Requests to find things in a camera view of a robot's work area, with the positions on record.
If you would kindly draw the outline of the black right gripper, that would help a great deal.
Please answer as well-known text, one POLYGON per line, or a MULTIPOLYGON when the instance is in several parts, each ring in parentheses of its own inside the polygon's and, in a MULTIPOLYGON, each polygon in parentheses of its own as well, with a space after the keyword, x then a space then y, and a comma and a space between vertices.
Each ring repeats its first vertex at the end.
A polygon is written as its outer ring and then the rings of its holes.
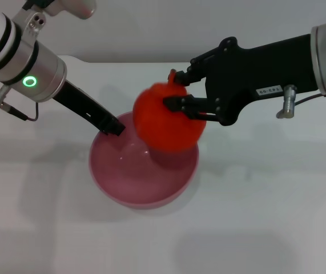
POLYGON ((189 86, 206 78, 207 98, 169 96, 163 104, 192 120, 233 125, 248 104, 282 97, 287 85, 299 93, 318 89, 313 72, 309 34, 253 49, 239 47, 235 37, 190 60, 175 74, 175 83, 189 86))

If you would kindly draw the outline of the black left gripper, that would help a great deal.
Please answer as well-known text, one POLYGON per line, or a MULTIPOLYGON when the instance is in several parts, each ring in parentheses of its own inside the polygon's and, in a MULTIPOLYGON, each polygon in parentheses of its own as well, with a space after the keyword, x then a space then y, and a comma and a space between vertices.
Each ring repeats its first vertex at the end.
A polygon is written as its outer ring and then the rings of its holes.
POLYGON ((69 81, 64 82, 62 88, 53 99, 87 120, 106 135, 119 136, 126 128, 123 123, 102 105, 69 81))

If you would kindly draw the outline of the orange toy tangerine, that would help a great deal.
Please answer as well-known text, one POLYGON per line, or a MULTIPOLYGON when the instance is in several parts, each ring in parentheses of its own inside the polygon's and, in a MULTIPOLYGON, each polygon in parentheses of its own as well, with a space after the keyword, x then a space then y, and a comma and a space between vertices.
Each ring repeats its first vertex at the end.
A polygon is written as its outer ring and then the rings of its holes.
POLYGON ((186 88, 174 83, 176 70, 167 82, 154 83, 136 98, 132 109, 136 133, 149 147, 161 152, 182 152, 194 147, 206 122, 193 120, 182 112, 172 112, 163 103, 170 96, 186 96, 186 88))

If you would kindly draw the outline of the pink plastic bowl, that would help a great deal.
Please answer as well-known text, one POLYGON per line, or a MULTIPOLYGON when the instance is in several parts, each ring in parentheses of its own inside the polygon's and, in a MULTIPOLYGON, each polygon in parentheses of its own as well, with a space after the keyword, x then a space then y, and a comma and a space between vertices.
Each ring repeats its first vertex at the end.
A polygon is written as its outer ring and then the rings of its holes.
POLYGON ((89 168, 96 185, 133 209, 155 209, 175 200, 195 176, 198 146, 173 154, 153 150, 138 138, 131 112, 118 119, 126 126, 119 136, 98 133, 91 145, 89 168))

